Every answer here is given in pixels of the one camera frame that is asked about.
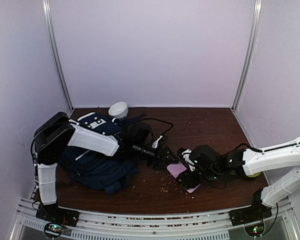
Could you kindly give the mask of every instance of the white backdrop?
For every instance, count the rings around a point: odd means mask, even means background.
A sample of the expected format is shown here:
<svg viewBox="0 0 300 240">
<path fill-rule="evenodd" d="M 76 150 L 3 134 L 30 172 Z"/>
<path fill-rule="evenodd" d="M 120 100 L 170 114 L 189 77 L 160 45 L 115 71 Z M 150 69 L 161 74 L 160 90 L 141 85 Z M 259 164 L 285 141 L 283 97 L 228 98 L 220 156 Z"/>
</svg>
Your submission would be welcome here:
<svg viewBox="0 0 300 240">
<path fill-rule="evenodd" d="M 75 107 L 231 107 L 254 0 L 53 0 Z"/>
</svg>

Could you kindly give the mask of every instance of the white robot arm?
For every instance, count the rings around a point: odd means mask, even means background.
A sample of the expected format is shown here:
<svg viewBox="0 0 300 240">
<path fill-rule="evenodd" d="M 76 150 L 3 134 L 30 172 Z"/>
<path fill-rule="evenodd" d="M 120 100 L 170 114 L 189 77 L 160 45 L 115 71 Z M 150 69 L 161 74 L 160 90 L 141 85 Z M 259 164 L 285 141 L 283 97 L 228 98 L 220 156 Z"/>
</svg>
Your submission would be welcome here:
<svg viewBox="0 0 300 240">
<path fill-rule="evenodd" d="M 270 217 L 271 207 L 300 188 L 300 137 L 260 149 L 237 147 L 224 155 L 215 152 L 209 145 L 197 146 L 192 151 L 180 148 L 178 155 L 187 170 L 180 173 L 177 181 L 186 189 L 195 188 L 204 181 L 230 181 L 253 177 L 267 170 L 293 167 L 274 184 L 255 192 L 250 207 L 230 211 L 234 226 Z"/>
<path fill-rule="evenodd" d="M 68 226 L 77 224 L 78 212 L 58 207 L 56 195 L 57 163 L 66 147 L 80 147 L 112 157 L 118 154 L 131 154 L 147 159 L 148 167 L 154 169 L 166 167 L 179 160 L 168 146 L 164 146 L 167 137 L 160 136 L 153 146 L 145 145 L 151 127 L 143 120 L 135 118 L 123 127 L 107 122 L 100 115 L 92 112 L 78 119 L 81 124 L 68 118 L 64 112 L 58 112 L 42 125 L 34 134 L 31 155 L 35 166 L 35 181 L 39 189 L 40 207 L 37 218 L 53 222 L 63 222 Z M 106 135 L 101 129 L 110 129 L 112 135 Z"/>
<path fill-rule="evenodd" d="M 247 176 L 267 170 L 295 166 L 277 182 L 262 190 L 262 204 L 271 208 L 281 199 L 300 188 L 300 137 L 260 150 L 262 152 L 247 149 L 243 153 L 245 164 L 242 167 Z"/>
</svg>

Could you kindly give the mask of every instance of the brown wooden surface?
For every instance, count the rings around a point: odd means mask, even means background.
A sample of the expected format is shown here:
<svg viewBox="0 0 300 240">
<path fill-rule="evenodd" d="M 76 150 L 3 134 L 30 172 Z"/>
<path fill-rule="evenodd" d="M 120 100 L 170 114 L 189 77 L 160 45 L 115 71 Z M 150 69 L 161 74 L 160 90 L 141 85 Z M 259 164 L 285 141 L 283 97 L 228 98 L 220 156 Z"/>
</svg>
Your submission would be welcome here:
<svg viewBox="0 0 300 240">
<path fill-rule="evenodd" d="M 72 115 L 97 111 L 107 114 L 107 109 L 76 109 Z M 224 154 L 238 144 L 247 142 L 238 122 L 230 109 L 225 108 L 130 108 L 129 117 L 147 113 L 148 117 L 174 123 L 167 133 L 168 145 L 175 153 L 178 148 L 193 149 L 197 145 L 209 144 Z M 158 136 L 166 125 L 148 122 Z M 69 175 L 61 168 L 57 180 L 67 182 Z M 237 179 L 225 189 L 215 189 L 202 184 L 194 193 L 187 194 L 166 170 L 153 170 L 142 163 L 139 173 L 132 176 L 127 189 L 114 195 L 103 190 L 95 191 L 75 183 L 58 186 L 59 205 L 67 208 L 123 214 L 175 214 L 194 213 L 240 207 L 251 204 L 253 193 L 267 186 L 263 174 L 251 180 Z"/>
</svg>

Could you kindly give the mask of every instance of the dark blue backpack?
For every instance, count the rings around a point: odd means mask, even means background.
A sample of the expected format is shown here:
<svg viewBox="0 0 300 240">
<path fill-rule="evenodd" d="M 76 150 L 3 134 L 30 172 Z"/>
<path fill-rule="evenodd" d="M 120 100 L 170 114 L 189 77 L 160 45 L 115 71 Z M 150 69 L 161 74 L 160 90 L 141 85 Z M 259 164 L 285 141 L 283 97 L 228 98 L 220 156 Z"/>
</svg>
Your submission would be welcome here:
<svg viewBox="0 0 300 240">
<path fill-rule="evenodd" d="M 95 132 L 112 135 L 144 116 L 113 122 L 111 117 L 90 113 L 80 117 L 78 122 Z M 75 146 L 64 150 L 59 164 L 71 175 L 73 182 L 94 190 L 104 189 L 108 195 L 123 190 L 130 183 L 131 175 L 138 173 L 137 163 L 132 159 L 117 159 Z"/>
</svg>

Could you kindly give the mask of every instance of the lavender wall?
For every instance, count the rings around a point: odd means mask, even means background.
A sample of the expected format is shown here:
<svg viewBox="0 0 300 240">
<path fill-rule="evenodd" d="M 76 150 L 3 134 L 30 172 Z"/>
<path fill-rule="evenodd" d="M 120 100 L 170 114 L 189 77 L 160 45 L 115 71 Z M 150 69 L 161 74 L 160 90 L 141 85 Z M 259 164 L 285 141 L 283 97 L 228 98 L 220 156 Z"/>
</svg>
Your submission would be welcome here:
<svg viewBox="0 0 300 240">
<path fill-rule="evenodd" d="M 239 119 L 256 147 L 300 136 L 300 0 L 264 1 Z M 287 172 L 273 170 L 271 182 Z M 290 196 L 300 226 L 300 190 Z"/>
<path fill-rule="evenodd" d="M 51 1 L 73 105 L 232 106 L 254 2 Z"/>
<path fill-rule="evenodd" d="M 34 187 L 29 146 L 35 129 L 67 111 L 41 0 L 0 0 L 0 240 L 21 196 Z"/>
</svg>

